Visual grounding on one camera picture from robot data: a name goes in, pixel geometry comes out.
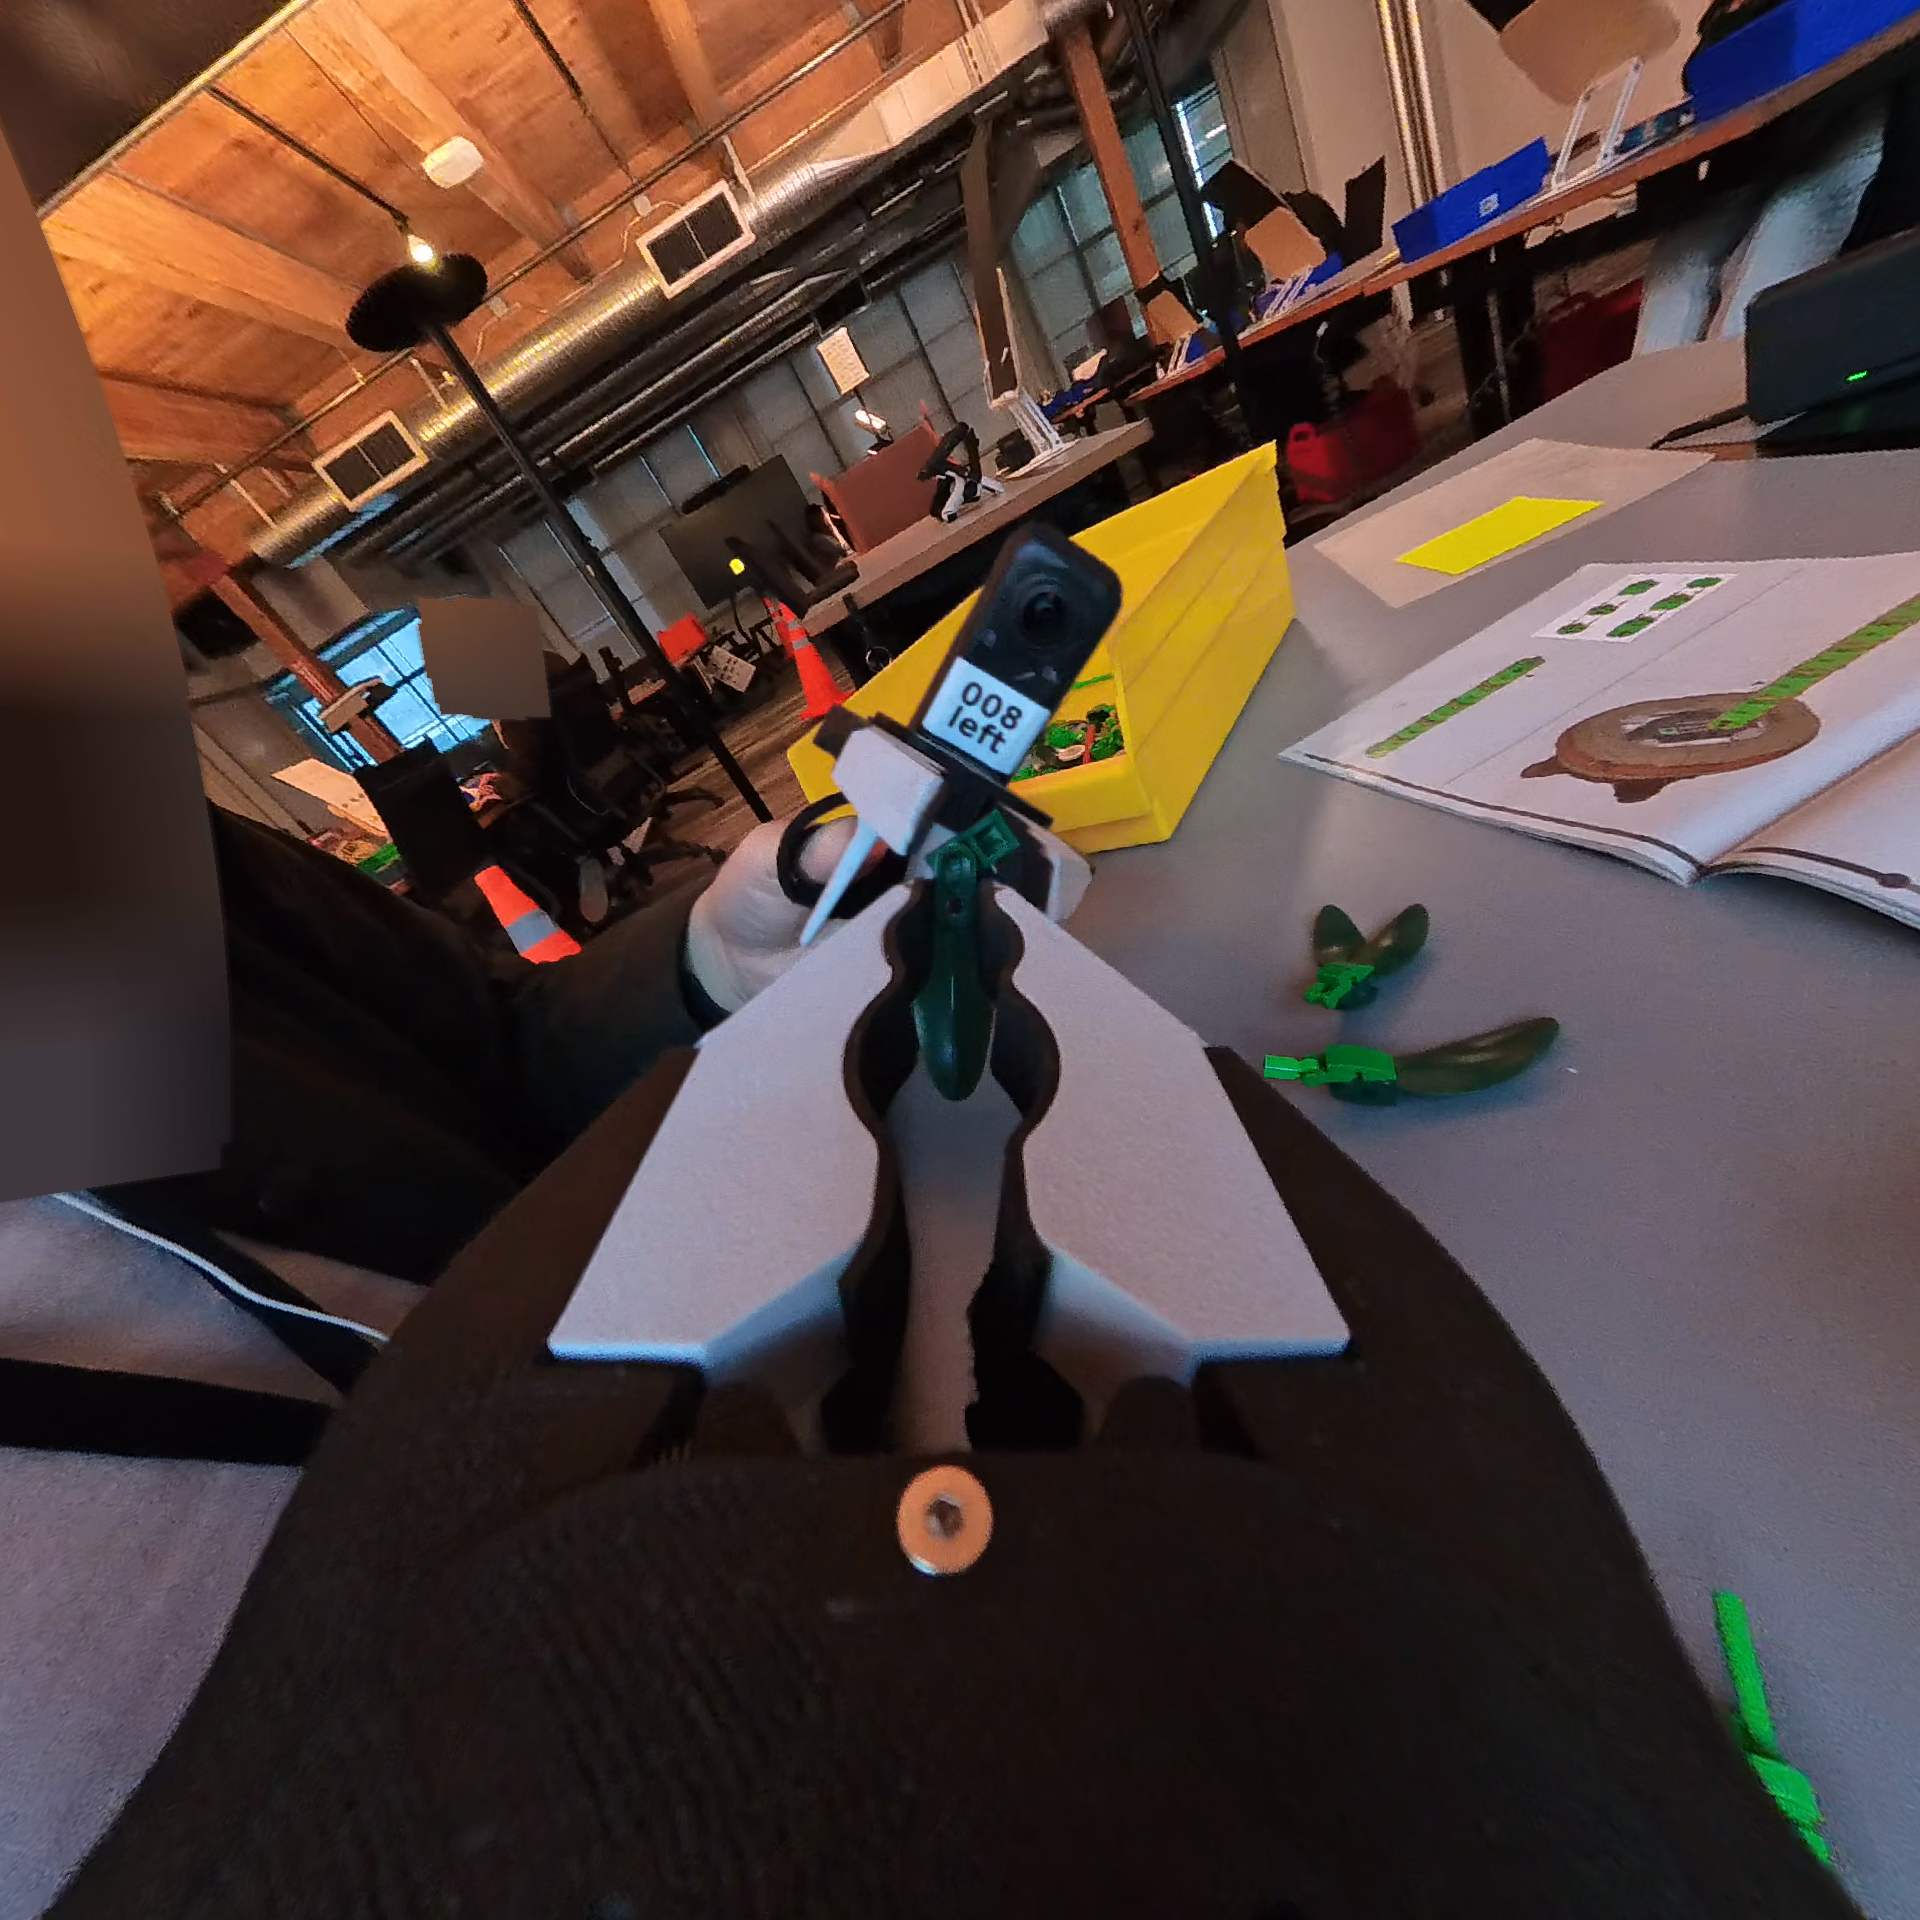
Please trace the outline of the black monitor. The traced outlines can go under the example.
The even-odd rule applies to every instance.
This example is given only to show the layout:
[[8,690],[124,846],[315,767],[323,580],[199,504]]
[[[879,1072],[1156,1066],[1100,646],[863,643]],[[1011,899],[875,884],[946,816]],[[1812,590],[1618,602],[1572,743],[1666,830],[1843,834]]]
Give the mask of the black monitor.
[[732,541],[797,560],[808,552],[812,504],[789,459],[775,454],[713,483],[687,511],[666,519],[658,534],[692,606],[706,611],[722,606],[744,580]]

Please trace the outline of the blue parts bin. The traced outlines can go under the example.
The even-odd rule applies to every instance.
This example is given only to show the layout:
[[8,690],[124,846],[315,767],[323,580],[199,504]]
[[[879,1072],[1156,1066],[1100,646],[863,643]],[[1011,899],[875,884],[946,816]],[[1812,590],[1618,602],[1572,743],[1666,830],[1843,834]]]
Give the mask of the blue parts bin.
[[1447,187],[1429,203],[1394,222],[1394,247],[1402,266],[1451,250],[1480,229],[1530,203],[1553,172],[1553,154],[1544,136],[1481,166]]
[[1685,63],[1696,123],[1709,123],[1916,16],[1916,2],[1709,4]]

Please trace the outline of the open instruction booklet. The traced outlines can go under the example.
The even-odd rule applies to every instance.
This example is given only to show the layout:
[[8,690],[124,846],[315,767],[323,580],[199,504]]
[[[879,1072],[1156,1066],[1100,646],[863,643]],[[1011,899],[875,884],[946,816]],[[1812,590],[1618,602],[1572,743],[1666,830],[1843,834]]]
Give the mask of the open instruction booklet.
[[1592,564],[1290,744],[1679,884],[1919,926],[1919,558]]

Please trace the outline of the dark green single leaf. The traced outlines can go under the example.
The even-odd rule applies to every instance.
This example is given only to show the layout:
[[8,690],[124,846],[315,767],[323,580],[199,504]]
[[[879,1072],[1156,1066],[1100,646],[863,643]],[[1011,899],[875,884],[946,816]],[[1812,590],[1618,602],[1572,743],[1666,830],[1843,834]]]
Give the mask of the dark green single leaf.
[[914,997],[919,1055],[946,1102],[973,1094],[987,1070],[995,1029],[983,904],[993,901],[980,854],[951,840],[936,859],[928,892],[928,963]]

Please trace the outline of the white tilted board stand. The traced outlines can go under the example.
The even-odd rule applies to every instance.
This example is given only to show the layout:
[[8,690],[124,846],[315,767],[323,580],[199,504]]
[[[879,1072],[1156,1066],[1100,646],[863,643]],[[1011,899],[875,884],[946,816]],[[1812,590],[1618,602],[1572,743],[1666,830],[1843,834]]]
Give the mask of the white tilted board stand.
[[[1666,2],[1524,2],[1496,30],[1503,55],[1548,98],[1569,106],[1570,118],[1548,187],[1604,174],[1620,155],[1625,114],[1649,60],[1679,38]],[[1615,107],[1584,166],[1578,141],[1604,90]]]

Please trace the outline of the black office chair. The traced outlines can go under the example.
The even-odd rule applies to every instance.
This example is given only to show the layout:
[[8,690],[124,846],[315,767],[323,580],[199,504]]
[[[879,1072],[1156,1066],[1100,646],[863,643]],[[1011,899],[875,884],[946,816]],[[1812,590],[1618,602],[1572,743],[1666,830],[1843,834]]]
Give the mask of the black office chair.
[[417,744],[354,778],[387,826],[415,895],[425,904],[443,904],[497,863],[489,836],[436,747]]

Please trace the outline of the red crate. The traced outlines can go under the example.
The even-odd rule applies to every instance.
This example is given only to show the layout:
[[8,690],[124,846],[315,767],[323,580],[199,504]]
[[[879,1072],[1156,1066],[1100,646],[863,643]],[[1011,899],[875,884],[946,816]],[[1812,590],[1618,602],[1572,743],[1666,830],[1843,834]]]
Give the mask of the red crate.
[[1296,499],[1330,507],[1420,462],[1424,439],[1409,390],[1380,378],[1323,423],[1296,423],[1285,458]]

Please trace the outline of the white ceiling air vent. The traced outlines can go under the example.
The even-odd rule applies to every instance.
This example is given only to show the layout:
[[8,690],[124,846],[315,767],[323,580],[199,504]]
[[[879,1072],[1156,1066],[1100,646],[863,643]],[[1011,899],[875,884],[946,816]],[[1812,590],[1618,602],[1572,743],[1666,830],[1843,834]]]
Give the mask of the white ceiling air vent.
[[752,200],[732,183],[715,183],[673,219],[647,229],[640,258],[664,298],[679,298],[757,242]]
[[428,451],[396,413],[371,419],[314,462],[323,487],[347,509],[359,511],[396,491],[428,466]]

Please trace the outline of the black device with green light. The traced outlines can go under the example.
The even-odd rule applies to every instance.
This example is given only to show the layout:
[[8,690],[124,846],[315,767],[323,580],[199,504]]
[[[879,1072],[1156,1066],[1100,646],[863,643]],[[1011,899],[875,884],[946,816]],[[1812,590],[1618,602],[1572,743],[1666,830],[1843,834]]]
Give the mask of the black device with green light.
[[1768,288],[1744,325],[1761,458],[1919,445],[1919,232]]

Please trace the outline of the grey desk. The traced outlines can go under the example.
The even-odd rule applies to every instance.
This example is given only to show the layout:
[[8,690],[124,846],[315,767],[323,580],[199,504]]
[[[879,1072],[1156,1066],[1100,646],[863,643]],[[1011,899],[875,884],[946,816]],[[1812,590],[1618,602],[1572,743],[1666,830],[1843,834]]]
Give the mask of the grey desk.
[[1856,1904],[1916,1915],[1916,934],[1809,886],[1696,886],[1330,780],[1301,736],[1603,560],[1916,548],[1916,453],[1707,464],[1411,608],[1321,540],[1178,832],[1104,854],[1072,932],[1247,1059],[1307,1048],[1323,902],[1426,902],[1363,1021],[1564,1038],[1509,1087],[1303,1112],[1473,1272],[1576,1415],[1700,1672],[1712,1591],[1761,1635],[1784,1749]]

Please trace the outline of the pile of green bricks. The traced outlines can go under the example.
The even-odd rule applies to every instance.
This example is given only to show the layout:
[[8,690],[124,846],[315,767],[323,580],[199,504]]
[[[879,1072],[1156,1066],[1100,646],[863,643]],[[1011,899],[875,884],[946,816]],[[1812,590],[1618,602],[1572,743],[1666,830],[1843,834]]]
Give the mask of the pile of green bricks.
[[1079,716],[1053,718],[1026,749],[1013,781],[1065,775],[1106,758],[1123,757],[1125,738],[1114,704],[1098,704]]

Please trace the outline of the dark green double leaf assembly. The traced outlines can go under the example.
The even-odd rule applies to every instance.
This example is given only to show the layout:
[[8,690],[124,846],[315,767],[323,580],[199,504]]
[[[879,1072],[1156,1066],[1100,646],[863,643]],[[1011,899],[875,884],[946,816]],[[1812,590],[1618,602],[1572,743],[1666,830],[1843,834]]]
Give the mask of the dark green double leaf assembly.
[[1355,1013],[1370,1005],[1383,982],[1404,972],[1426,946],[1429,907],[1407,904],[1389,923],[1368,934],[1335,902],[1327,902],[1313,919],[1313,982],[1303,998],[1330,1013]]
[[1503,1087],[1540,1063],[1560,1038],[1557,1020],[1530,1016],[1404,1053],[1338,1042],[1319,1053],[1268,1053],[1261,1079],[1285,1087],[1321,1087],[1353,1106],[1389,1108],[1407,1100],[1465,1096]]

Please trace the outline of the black floor lamp pole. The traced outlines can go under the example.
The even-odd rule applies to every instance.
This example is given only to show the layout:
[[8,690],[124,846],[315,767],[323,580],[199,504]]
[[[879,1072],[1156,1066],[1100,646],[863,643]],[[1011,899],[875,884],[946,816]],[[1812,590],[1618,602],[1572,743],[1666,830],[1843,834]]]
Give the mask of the black floor lamp pole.
[[666,698],[683,730],[698,736],[712,752],[722,775],[746,799],[755,820],[771,823],[775,814],[713,724],[709,704],[667,660],[657,634],[644,624],[633,599],[624,594],[583,526],[570,515],[568,503],[548,483],[538,454],[524,444],[517,424],[458,346],[453,330],[489,294],[485,266],[469,253],[441,253],[407,219],[401,219],[401,247],[404,262],[376,277],[353,301],[346,323],[347,335],[354,346],[371,351],[401,351],[428,343],[443,354],[471,407],[485,419],[488,430],[505,448],[520,480],[533,491],[544,524],[560,540],[576,572],[644,666],[661,679]]

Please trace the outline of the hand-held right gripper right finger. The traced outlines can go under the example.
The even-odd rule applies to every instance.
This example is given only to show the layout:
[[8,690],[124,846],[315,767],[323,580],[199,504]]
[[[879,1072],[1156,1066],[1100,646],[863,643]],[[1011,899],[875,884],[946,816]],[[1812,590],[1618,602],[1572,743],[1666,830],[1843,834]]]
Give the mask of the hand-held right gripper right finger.
[[1207,1044],[1017,894],[978,940],[1017,1122],[972,1301],[972,1446],[1072,1448],[1138,1378],[1343,1356],[1348,1320]]

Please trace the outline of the green brick bamboo stalk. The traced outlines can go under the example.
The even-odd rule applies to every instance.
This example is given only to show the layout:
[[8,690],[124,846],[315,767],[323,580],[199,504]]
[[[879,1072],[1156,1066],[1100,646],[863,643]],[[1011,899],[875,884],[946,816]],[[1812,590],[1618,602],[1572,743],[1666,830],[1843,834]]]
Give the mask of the green brick bamboo stalk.
[[1736,1591],[1715,1591],[1712,1618],[1720,1656],[1733,1688],[1733,1730],[1739,1751],[1768,1798],[1791,1822],[1799,1839],[1818,1861],[1834,1867],[1826,1815],[1818,1792],[1807,1772],[1791,1765],[1781,1749],[1761,1646],[1744,1597]]

